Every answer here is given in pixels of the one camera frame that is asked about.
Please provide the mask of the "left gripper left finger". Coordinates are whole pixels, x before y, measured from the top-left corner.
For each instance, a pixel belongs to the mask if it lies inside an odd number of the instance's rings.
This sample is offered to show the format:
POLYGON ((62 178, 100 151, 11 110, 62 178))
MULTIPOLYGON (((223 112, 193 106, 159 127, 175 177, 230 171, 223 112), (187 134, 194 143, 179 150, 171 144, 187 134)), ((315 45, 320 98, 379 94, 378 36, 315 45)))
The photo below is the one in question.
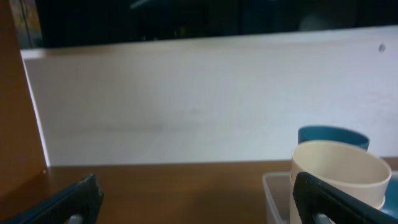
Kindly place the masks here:
POLYGON ((104 193, 90 174, 33 207, 3 220, 3 224, 95 224, 104 193))

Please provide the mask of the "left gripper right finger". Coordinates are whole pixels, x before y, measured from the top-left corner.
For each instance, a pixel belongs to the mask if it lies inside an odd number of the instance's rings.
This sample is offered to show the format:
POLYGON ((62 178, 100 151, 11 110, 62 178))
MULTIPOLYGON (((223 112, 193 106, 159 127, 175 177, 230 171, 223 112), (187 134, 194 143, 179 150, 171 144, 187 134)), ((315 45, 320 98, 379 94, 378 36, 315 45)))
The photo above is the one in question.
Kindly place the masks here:
POLYGON ((307 172, 298 173, 292 195, 303 224, 397 224, 396 218, 307 172))

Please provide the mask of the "blue bowl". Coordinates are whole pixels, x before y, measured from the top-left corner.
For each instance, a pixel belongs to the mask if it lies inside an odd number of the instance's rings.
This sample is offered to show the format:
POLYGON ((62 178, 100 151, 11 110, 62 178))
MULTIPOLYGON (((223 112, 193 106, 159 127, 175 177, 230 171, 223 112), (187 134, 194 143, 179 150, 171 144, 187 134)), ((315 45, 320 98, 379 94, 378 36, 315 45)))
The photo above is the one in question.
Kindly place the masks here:
POLYGON ((398 218, 398 183, 397 176, 393 176, 389 181, 389 184, 385 193, 385 203, 381 208, 381 211, 388 214, 395 219, 398 218))

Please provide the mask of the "blue cup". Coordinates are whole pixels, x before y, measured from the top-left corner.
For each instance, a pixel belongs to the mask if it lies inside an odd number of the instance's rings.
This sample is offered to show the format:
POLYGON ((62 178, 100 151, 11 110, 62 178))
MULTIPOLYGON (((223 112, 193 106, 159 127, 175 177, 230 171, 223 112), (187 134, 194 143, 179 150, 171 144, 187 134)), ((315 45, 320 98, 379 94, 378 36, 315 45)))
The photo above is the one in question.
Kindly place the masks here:
POLYGON ((334 127, 311 125, 298 130, 298 144, 307 141, 336 141, 368 150, 370 139, 357 131, 334 127))

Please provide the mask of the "cream cup back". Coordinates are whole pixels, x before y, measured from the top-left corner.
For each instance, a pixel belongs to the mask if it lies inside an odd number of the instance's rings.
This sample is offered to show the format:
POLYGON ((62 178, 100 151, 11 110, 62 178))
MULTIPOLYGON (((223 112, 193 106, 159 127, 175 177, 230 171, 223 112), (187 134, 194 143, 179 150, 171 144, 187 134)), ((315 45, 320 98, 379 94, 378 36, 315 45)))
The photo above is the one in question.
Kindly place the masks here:
POLYGON ((292 151, 291 223, 302 223, 292 195, 300 172, 312 174, 378 210, 392 177, 391 168, 385 160, 359 147, 333 141, 301 143, 292 151))

